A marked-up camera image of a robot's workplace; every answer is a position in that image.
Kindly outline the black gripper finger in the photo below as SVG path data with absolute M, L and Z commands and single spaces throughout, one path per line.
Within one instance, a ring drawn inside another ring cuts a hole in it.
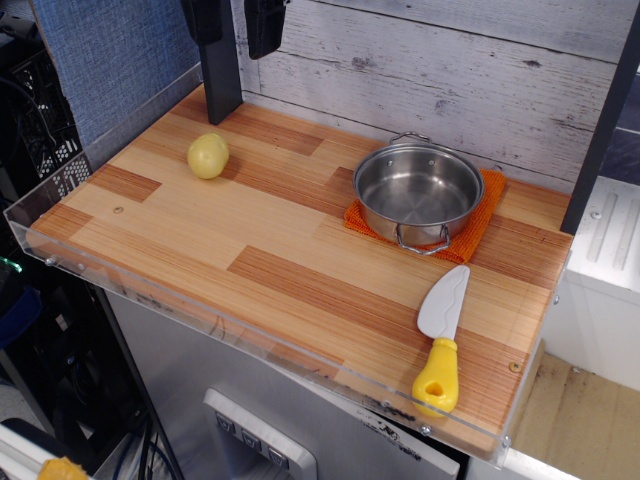
M 282 42 L 286 7 L 284 0 L 245 0 L 247 44 L 251 60 L 275 52 Z
M 189 34 L 197 44 L 212 44 L 222 39 L 220 0 L 181 0 Z

